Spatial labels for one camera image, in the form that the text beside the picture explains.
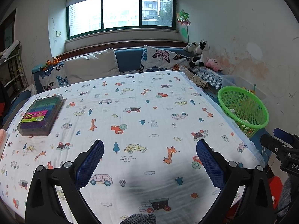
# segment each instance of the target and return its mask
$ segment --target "plastic basket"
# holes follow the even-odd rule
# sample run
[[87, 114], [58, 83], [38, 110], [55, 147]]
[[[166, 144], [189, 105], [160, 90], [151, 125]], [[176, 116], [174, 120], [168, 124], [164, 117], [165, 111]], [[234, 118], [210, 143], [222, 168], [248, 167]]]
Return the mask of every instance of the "plastic basket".
[[248, 90], [234, 86], [223, 87], [218, 92], [218, 100], [223, 111], [237, 123], [248, 138], [269, 122], [267, 108]]

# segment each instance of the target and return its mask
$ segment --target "bed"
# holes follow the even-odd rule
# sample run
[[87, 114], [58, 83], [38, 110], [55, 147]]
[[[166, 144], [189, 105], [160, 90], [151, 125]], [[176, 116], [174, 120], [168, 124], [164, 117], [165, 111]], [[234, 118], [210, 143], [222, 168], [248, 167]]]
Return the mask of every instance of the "bed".
[[[62, 94], [64, 105], [49, 136], [21, 136], [24, 112], [43, 97]], [[96, 139], [104, 155], [81, 194], [103, 224], [135, 213], [157, 223], [197, 223], [217, 198], [195, 146], [204, 139], [226, 160], [264, 166], [254, 144], [182, 72], [119, 75], [68, 85], [32, 96], [13, 119], [0, 161], [3, 201], [25, 217], [28, 189], [38, 165], [62, 166]], [[69, 221], [63, 189], [57, 195]], [[242, 196], [240, 187], [234, 202]]]

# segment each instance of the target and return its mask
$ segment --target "plastic storage bin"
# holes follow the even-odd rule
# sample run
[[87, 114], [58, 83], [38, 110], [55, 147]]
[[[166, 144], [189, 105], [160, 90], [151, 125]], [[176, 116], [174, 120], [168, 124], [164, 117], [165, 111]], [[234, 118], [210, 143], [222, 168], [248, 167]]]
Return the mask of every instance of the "plastic storage bin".
[[[226, 86], [245, 87], [246, 90], [253, 90], [253, 85], [238, 76], [222, 75], [221, 88]], [[255, 95], [265, 104], [267, 102], [266, 95], [255, 87]]]

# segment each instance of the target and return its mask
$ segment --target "pillow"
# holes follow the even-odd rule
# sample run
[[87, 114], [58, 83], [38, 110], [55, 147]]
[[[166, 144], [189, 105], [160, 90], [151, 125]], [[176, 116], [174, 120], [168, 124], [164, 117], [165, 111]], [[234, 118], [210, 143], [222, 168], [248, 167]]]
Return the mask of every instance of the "pillow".
[[180, 66], [187, 66], [186, 56], [169, 50], [158, 49], [145, 45], [141, 58], [140, 71], [179, 71]]
[[68, 78], [65, 73], [64, 63], [61, 62], [56, 66], [43, 71], [39, 75], [39, 81], [44, 91], [68, 85]]
[[65, 61], [65, 72], [70, 84], [120, 75], [112, 48]]

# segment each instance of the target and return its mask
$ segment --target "product label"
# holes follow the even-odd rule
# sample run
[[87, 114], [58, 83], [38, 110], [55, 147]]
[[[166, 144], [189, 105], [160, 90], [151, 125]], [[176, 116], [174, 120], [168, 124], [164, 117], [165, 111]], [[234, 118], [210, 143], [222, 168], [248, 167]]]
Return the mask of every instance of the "product label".
[[27, 113], [25, 114], [21, 122], [24, 123], [24, 122], [41, 121], [44, 119], [44, 116], [46, 115], [47, 111], [48, 110], [42, 110], [42, 111]]

